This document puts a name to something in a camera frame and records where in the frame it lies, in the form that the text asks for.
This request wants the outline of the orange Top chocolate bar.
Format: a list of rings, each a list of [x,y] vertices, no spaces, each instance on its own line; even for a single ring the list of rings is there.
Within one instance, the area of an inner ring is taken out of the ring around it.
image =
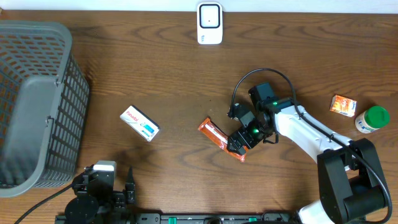
[[[246,155],[239,155],[235,152],[228,151],[228,136],[222,132],[209,117],[205,118],[201,125],[199,125],[198,130],[201,131],[211,141],[213,141],[225,153],[229,154],[240,162],[244,162],[246,160]]]

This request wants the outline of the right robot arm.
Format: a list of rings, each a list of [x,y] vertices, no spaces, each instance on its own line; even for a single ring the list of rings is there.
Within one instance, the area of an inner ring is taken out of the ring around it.
[[[228,138],[227,149],[244,155],[271,135],[296,143],[317,164],[319,199],[297,212],[299,223],[367,223],[366,216],[387,209],[380,221],[392,215],[392,199],[374,144],[354,141],[307,114],[293,98],[254,98],[258,114],[232,103],[229,117],[242,126]]]

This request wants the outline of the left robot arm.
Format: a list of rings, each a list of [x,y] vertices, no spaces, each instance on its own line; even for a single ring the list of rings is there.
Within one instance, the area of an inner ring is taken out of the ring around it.
[[[125,189],[114,190],[115,174],[110,170],[87,167],[74,178],[76,197],[65,208],[67,223],[135,223],[136,216],[128,205],[136,204],[136,185],[129,168]]]

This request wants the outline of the white Panadol box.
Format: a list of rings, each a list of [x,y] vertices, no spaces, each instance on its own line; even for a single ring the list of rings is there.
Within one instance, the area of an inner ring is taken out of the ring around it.
[[[129,106],[120,118],[148,142],[160,131],[159,125],[134,105]]]

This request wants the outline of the green lid white jar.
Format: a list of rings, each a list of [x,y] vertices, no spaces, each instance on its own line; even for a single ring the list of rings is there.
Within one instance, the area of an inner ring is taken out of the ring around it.
[[[389,112],[381,106],[373,106],[358,115],[354,121],[358,131],[368,134],[385,127],[390,122]]]

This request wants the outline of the small orange snack box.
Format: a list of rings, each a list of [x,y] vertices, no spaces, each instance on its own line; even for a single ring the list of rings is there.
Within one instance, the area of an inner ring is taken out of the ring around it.
[[[353,117],[356,112],[357,101],[350,98],[335,95],[332,98],[330,111],[342,114],[347,117]]]

